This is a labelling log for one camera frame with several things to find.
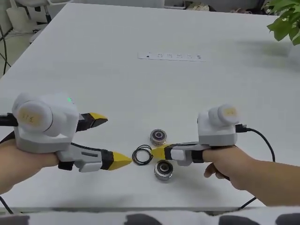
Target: black rubber o-ring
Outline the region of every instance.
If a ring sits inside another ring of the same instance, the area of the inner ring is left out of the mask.
[[[151,160],[153,159],[153,155],[151,154],[151,150],[152,148],[149,145],[143,144],[139,147],[137,147],[137,149],[132,153],[132,161],[137,164],[137,165],[148,165]],[[146,161],[140,161],[137,158],[137,153],[140,151],[144,151],[147,152],[147,154],[149,155],[149,159],[147,159]]]

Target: power strip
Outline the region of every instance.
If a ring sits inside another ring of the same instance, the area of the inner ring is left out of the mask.
[[[206,60],[200,54],[139,52],[137,57],[142,60],[175,60],[175,61],[206,62]]]

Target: sticker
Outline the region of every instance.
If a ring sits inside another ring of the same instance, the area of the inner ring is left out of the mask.
[[[34,126],[34,127],[38,127],[40,125],[42,119],[42,115],[36,112],[32,112],[27,110],[26,108],[22,108],[19,111],[18,114],[18,121]]]
[[[237,114],[238,114],[234,107],[224,109],[223,113],[224,113],[225,116],[237,116]]]
[[[192,61],[192,62],[207,61],[207,59],[202,54],[139,52],[137,57],[142,60],[174,60],[174,61]]]

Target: ball bearing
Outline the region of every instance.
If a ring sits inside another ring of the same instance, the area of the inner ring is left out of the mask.
[[[173,165],[166,160],[160,160],[155,164],[154,174],[157,179],[167,181],[172,177]]]
[[[165,144],[167,140],[167,133],[161,129],[155,129],[150,134],[150,141],[155,146]]]

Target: human hand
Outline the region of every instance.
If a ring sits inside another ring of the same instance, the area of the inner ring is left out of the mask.
[[[17,149],[15,140],[0,144],[0,194],[9,191],[44,167],[56,166],[55,154],[32,154]]]
[[[204,173],[206,178],[215,174],[217,178],[224,179],[225,175],[239,190],[245,190],[246,174],[252,170],[256,161],[236,146],[205,150],[203,159],[205,162],[211,162]]]

